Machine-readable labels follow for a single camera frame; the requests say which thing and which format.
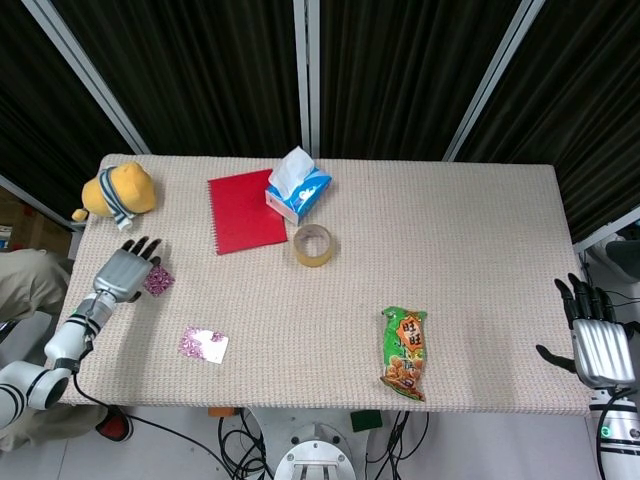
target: blue tissue box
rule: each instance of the blue tissue box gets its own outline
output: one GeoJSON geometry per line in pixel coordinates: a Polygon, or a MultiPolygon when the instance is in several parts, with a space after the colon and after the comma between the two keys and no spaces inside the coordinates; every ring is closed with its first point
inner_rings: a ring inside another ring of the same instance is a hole
{"type": "Polygon", "coordinates": [[[287,200],[282,199],[276,187],[269,185],[265,192],[267,205],[294,225],[298,225],[330,183],[331,176],[314,167],[305,177],[302,185],[298,186],[287,200]]]}

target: silver robot hand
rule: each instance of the silver robot hand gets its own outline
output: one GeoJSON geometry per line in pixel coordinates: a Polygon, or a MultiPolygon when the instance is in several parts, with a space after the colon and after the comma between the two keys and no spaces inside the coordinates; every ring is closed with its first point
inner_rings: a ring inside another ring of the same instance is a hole
{"type": "Polygon", "coordinates": [[[152,241],[140,253],[148,240],[149,237],[142,237],[135,244],[133,240],[128,240],[121,249],[116,250],[93,280],[95,291],[110,294],[116,303],[136,301],[140,297],[138,289],[144,279],[154,266],[160,264],[160,257],[149,260],[160,239],[152,241]]]}

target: scarf on plush toy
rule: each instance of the scarf on plush toy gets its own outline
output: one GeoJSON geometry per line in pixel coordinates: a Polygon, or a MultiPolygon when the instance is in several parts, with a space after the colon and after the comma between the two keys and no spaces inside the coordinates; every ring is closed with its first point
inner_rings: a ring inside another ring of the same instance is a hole
{"type": "Polygon", "coordinates": [[[100,180],[102,196],[104,197],[105,202],[107,202],[107,207],[109,207],[109,211],[113,215],[118,229],[126,230],[131,226],[131,219],[135,217],[136,214],[130,212],[127,207],[124,206],[124,203],[122,203],[120,201],[120,197],[118,197],[118,193],[116,192],[113,183],[111,183],[111,170],[114,168],[116,167],[109,167],[102,170],[98,174],[98,179],[100,180]]]}

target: red shoe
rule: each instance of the red shoe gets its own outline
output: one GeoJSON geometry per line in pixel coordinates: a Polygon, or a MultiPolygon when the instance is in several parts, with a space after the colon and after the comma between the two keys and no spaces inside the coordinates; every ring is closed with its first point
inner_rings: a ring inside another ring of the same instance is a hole
{"type": "Polygon", "coordinates": [[[96,425],[96,431],[112,442],[124,442],[133,435],[133,425],[119,409],[109,410],[102,422],[96,425]]]}

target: yellow plush toy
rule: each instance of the yellow plush toy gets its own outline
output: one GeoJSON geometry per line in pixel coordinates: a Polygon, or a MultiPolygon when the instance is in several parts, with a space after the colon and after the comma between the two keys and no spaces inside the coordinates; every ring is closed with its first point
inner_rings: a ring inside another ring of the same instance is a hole
{"type": "Polygon", "coordinates": [[[73,212],[72,218],[82,222],[87,214],[114,217],[120,230],[131,226],[138,213],[153,210],[156,195],[151,177],[136,162],[101,170],[82,189],[83,209],[73,212]]]}

